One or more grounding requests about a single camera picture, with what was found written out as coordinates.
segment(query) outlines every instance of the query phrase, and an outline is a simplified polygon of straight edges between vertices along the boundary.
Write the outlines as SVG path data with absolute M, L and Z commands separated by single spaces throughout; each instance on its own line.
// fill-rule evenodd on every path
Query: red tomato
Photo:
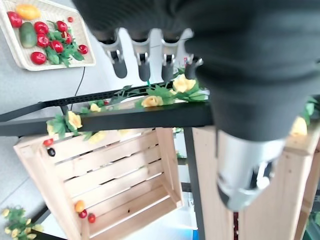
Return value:
M 54 139 L 50 138 L 48 140 L 43 141 L 43 145 L 45 145 L 46 147 L 51 146 L 54 143 Z
M 49 46 L 55 50 L 56 53 L 62 53 L 64 51 L 64 46 L 58 40 L 53 40 L 49 43 Z
M 86 218 L 86 216 L 87 216 L 87 210 L 83 210 L 82 212 L 80 212 L 79 213 L 79 217 L 81 218 L 81 219 L 85 219 Z
M 22 25 L 22 18 L 20 17 L 20 15 L 14 11 L 8 11 L 7 14 L 12 27 L 20 28 Z
M 96 221 L 96 215 L 94 215 L 93 213 L 90 213 L 88 216 L 88 221 L 89 223 L 93 224 Z
M 42 52 L 39 52 L 39 51 L 35 51 L 31 53 L 30 58 L 31 58 L 31 61 L 37 65 L 44 64 L 47 60 L 46 55 L 44 55 Z
M 86 45 L 79 45 L 78 52 L 81 54 L 87 54 L 89 52 L 89 48 Z
M 60 31 L 60 32 L 66 32 L 66 31 L 68 31 L 68 26 L 67 26 L 67 24 L 66 24 L 65 22 L 63 22 L 63 21 L 57 21 L 57 22 L 56 22 L 56 25 L 57 25 L 57 27 L 58 27 L 58 31 Z
M 66 44 L 70 44 L 73 41 L 71 34 L 66 31 L 61 33 L 61 37 L 63 37 L 65 39 Z
M 49 38 L 44 33 L 39 33 L 37 36 L 36 45 L 40 48 L 46 48 L 49 46 Z
M 37 34 L 47 34 L 49 32 L 49 27 L 42 21 L 37 21 L 34 24 L 34 30 Z

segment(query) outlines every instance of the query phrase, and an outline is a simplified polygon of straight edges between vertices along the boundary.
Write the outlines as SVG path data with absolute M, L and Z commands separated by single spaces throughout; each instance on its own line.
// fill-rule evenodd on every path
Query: white tray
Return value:
M 96 64 L 96 59 L 88 38 L 85 23 L 77 10 L 48 0 L 0 0 L 0 27 L 10 47 L 12 56 L 20 68 L 27 69 L 29 71 L 41 71 L 61 69 L 66 68 L 66 66 L 64 64 L 52 65 L 48 61 L 45 64 L 36 65 L 31 61 L 31 53 L 37 51 L 45 54 L 45 51 L 37 46 L 28 49 L 22 47 L 19 40 L 19 30 L 17 28 L 12 28 L 7 15 L 8 11 L 16 10 L 17 4 L 32 4 L 36 6 L 41 11 L 41 17 L 29 22 L 32 24 L 37 21 L 44 22 L 49 26 L 50 31 L 53 31 L 54 29 L 52 24 L 47 21 L 56 22 L 63 20 L 68 27 L 71 27 L 72 36 L 75 38 L 76 43 L 78 45 L 84 44 L 89 48 L 89 52 L 83 55 L 84 60 L 77 61 L 72 59 L 70 60 L 69 67 L 86 67 L 94 66 Z M 73 22 L 68 22 L 68 17 L 72 17 Z

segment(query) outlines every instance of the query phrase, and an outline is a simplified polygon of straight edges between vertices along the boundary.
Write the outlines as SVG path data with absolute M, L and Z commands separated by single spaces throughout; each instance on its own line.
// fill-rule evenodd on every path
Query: yellow artificial rose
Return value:
M 36 237 L 37 237 L 37 235 L 36 235 L 36 234 L 33 234 L 33 233 L 28 234 L 28 235 L 26 236 L 27 239 L 35 239 Z
M 11 234 L 11 230 L 10 230 L 10 228 L 8 228 L 8 227 L 6 227 L 6 228 L 4 229 L 4 232 L 5 232 L 5 234 Z
M 26 234 L 30 233 L 30 232 L 31 232 L 31 227 L 26 227 L 25 230 L 24 230 L 24 232 L 25 232 Z
M 68 121 L 69 124 L 74 127 L 74 129 L 79 129 L 82 127 L 81 117 L 72 111 L 68 111 Z
M 46 130 L 49 134 L 50 137 L 53 137 L 55 135 L 55 132 L 54 132 L 54 126 L 50 125 L 50 124 L 46 124 Z
M 172 93 L 172 95 L 176 95 L 177 94 L 177 92 L 175 90 L 173 90 L 173 89 L 170 89 L 169 92 Z
M 41 233 L 45 230 L 44 227 L 43 227 L 42 225 L 40 225 L 40 224 L 34 225 L 34 226 L 32 227 L 32 229 L 33 229 L 33 230 L 36 230 L 36 231 L 38 231 L 38 232 L 41 232 Z
M 19 231 L 18 231 L 18 229 L 15 228 L 15 229 L 13 229 L 12 232 L 11 232 L 11 237 L 12 237 L 12 238 L 15 238 L 16 236 L 18 236 L 18 234 L 19 234 Z
M 92 135 L 88 141 L 90 144 L 96 144 L 100 142 L 102 139 L 104 139 L 105 136 L 106 136 L 106 131 L 98 131 L 97 133 Z
M 173 81 L 173 87 L 176 92 L 178 93 L 184 93 L 189 90 L 191 90 L 196 85 L 196 80 L 189 80 L 186 79 L 186 76 L 184 74 L 179 75 L 174 81 Z
M 141 103 L 141 105 L 144 108 L 162 106 L 163 104 L 164 104 L 164 101 L 162 100 L 162 97 L 160 97 L 160 96 L 148 96 Z
M 95 104 L 95 103 L 92 103 L 92 104 L 91 104 L 90 110 L 91 110 L 92 112 L 101 112 L 101 108 L 98 107 L 98 105 Z
M 298 116 L 291 128 L 290 135 L 296 136 L 296 135 L 302 135 L 305 136 L 308 134 L 307 131 L 307 123 L 306 120 L 300 116 Z
M 6 208 L 2 211 L 1 215 L 2 215 L 2 217 L 8 217 L 9 213 L 10 213 L 10 210 L 8 208 Z

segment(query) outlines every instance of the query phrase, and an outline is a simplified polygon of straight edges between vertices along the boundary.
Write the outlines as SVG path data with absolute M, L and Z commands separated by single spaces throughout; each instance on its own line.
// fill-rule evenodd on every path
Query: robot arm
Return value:
M 209 90 L 218 129 L 218 189 L 233 211 L 270 183 L 277 158 L 307 97 L 320 89 L 320 2 L 305 0 L 73 0 L 103 44 L 115 73 L 127 69 L 118 28 L 132 39 L 139 75 L 149 69 L 149 31 L 162 30 L 162 78 L 172 79 L 177 42 L 190 59 L 186 75 Z

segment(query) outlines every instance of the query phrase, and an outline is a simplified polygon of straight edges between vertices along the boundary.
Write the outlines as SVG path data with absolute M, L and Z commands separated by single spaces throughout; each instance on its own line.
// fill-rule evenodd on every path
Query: gray floor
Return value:
M 70 0 L 55 0 L 72 7 Z M 183 38 L 190 37 L 190 31 Z M 97 64 L 87 67 L 78 95 L 120 89 L 125 85 L 140 86 L 138 68 L 133 55 L 129 36 L 124 30 L 120 33 L 128 76 L 116 78 L 110 61 L 105 56 L 99 43 L 90 34 Z M 161 81 L 161 59 L 153 56 L 161 55 L 160 31 L 154 30 L 151 35 L 151 82 Z M 30 72 L 20 69 L 10 52 L 2 31 L 0 31 L 0 114 L 37 103 L 58 98 L 73 96 L 79 86 L 83 68 L 46 70 Z M 180 63 L 185 53 L 178 52 Z M 26 118 L 53 116 L 57 108 L 41 110 L 27 115 Z M 41 194 L 29 178 L 28 173 L 16 156 L 13 146 L 17 137 L 0 137 L 0 210 L 8 206 L 19 205 L 26 209 L 28 215 L 35 213 L 43 205 Z M 5 221 L 0 217 L 0 239 L 10 239 L 1 230 Z

